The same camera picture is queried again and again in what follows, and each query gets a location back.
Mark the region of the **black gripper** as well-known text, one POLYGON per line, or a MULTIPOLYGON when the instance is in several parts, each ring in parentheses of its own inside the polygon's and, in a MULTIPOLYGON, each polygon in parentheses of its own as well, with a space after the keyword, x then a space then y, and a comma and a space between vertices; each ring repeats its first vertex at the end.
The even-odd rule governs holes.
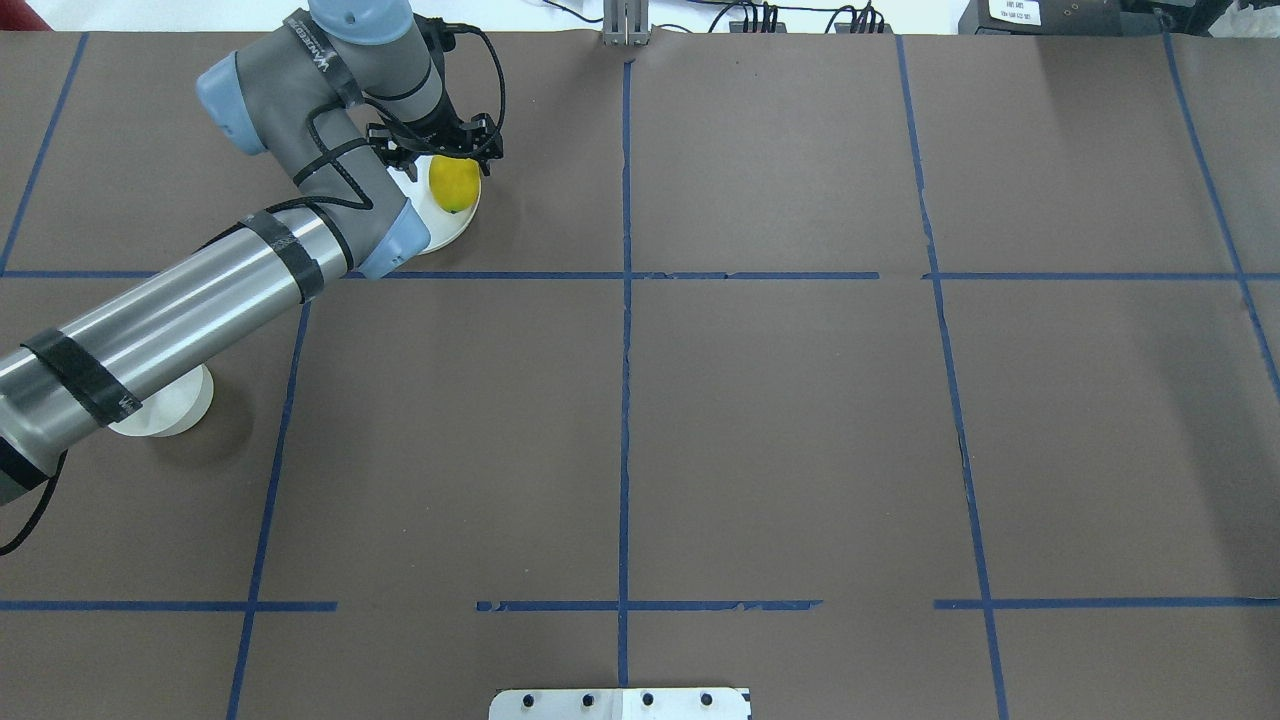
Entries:
POLYGON ((367 123, 366 141, 384 167, 411 183, 419 181, 421 154, 472 159, 481 176, 489 177, 492 163, 504 156, 502 126, 492 115, 475 115, 462 123, 445 95, 425 117, 402 122, 396 133, 381 123, 367 123))

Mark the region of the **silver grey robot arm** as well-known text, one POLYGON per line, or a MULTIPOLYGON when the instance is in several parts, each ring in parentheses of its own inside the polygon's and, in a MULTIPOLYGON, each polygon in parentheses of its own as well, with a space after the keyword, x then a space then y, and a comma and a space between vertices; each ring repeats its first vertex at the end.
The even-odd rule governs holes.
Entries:
POLYGON ((411 152, 492 155, 445 61, 497 51, 407 1, 293 1, 265 33, 17 33, 3 54, 3 502, 349 272, 428 249, 411 152))

